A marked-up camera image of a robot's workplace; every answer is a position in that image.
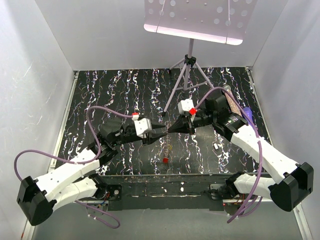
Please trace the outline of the large toothed keyring disc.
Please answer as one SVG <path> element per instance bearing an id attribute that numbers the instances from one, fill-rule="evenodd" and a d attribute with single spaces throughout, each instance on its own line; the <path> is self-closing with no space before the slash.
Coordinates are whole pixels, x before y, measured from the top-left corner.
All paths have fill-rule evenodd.
<path id="1" fill-rule="evenodd" d="M 170 158 L 170 152 L 172 150 L 172 145 L 171 145 L 171 138 L 167 134 L 164 138 L 163 146 L 162 146 L 162 153 L 163 153 L 163 159 L 162 162 L 164 164 L 167 164 L 169 162 Z"/>

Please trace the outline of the white black key fob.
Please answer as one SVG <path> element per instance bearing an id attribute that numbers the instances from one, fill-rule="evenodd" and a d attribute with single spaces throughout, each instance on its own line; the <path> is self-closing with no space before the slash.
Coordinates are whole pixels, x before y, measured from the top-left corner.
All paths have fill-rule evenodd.
<path id="1" fill-rule="evenodd" d="M 219 150 L 219 147 L 218 147 L 218 145 L 217 145 L 217 143 L 216 143 L 216 142 L 214 142 L 214 143 L 213 143 L 213 147 L 214 147 L 214 149 L 215 149 L 216 151 L 218 151 L 218 150 Z"/>

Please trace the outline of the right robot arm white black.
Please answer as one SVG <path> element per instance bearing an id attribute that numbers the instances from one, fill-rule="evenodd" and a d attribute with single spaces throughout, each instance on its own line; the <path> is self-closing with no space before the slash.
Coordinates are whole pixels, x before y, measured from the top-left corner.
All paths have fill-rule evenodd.
<path id="1" fill-rule="evenodd" d="M 193 135 L 196 128 L 211 125 L 232 144 L 249 154 L 269 177 L 237 172 L 215 189 L 213 196 L 237 199 L 241 195 L 255 195 L 272 200 L 280 209 L 290 212 L 313 191 L 314 169 L 299 164 L 282 154 L 262 137 L 241 115 L 230 110 L 226 96 L 214 91 L 204 100 L 204 107 L 195 108 L 191 99 L 178 103 L 179 117 L 168 129 L 169 133 Z"/>

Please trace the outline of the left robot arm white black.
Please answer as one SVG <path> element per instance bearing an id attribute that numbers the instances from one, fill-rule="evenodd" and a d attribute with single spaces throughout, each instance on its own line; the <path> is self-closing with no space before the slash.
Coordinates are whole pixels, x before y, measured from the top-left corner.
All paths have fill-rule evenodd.
<path id="1" fill-rule="evenodd" d="M 71 161 L 37 178 L 27 176 L 20 181 L 17 203 L 32 226 L 46 221 L 55 210 L 83 198 L 101 200 L 112 194 L 100 176 L 92 171 L 108 163 L 118 154 L 117 147 L 141 141 L 150 145 L 166 133 L 153 133 L 164 124 L 148 118 L 122 124 L 118 118 L 103 124 L 94 141 Z"/>

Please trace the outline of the glitter toy microphone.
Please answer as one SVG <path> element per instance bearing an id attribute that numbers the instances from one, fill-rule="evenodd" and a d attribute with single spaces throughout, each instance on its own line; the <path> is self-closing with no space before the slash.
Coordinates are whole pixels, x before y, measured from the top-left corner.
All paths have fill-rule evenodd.
<path id="1" fill-rule="evenodd" d="M 230 97 L 230 96 L 233 97 L 233 93 L 232 93 L 232 91 L 231 91 L 231 86 L 228 85 L 228 84 L 225 84 L 225 85 L 223 86 L 223 88 L 225 89 L 224 95 L 225 95 L 225 97 L 226 97 L 226 100 L 227 100 L 227 102 L 228 102 L 228 105 L 229 105 L 230 110 L 231 110 L 233 113 L 238 114 L 239 116 L 242 116 L 242 113 L 241 113 L 239 107 L 238 107 L 237 104 L 233 101 L 233 99 Z"/>

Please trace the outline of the lilac music stand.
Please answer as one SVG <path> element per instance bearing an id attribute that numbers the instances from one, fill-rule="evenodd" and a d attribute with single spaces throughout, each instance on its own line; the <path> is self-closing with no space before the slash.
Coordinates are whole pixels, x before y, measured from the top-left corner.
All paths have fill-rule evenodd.
<path id="1" fill-rule="evenodd" d="M 190 90 L 190 70 L 196 67 L 204 84 L 213 87 L 196 57 L 194 41 L 201 40 L 231 46 L 242 44 L 247 26 L 256 7 L 255 0 L 145 0 L 144 29 L 189 40 L 183 59 L 168 68 L 182 65 L 182 70 L 162 111 L 165 116 L 177 90 Z"/>

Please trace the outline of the black front rail base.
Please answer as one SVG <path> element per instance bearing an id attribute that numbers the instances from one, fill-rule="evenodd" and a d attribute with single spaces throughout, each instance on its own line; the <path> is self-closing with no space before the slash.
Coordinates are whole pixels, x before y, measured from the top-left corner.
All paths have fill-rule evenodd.
<path id="1" fill-rule="evenodd" d="M 105 203 L 109 211 L 204 209 L 223 211 L 223 199 L 209 192 L 223 187 L 232 174 L 105 175 L 108 197 L 84 197 Z"/>

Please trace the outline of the aluminium frame rail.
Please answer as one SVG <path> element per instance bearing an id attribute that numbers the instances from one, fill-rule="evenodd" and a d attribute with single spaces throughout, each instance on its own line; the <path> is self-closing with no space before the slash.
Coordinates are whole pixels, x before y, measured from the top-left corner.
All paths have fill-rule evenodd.
<path id="1" fill-rule="evenodd" d="M 120 222 L 112 229 L 91 218 L 92 210 L 68 204 L 47 221 L 25 229 L 26 240 L 310 240 L 301 206 L 280 210 L 264 199 L 248 216 L 227 223 L 236 210 L 232 200 L 222 211 L 208 209 L 131 209 L 109 211 Z"/>

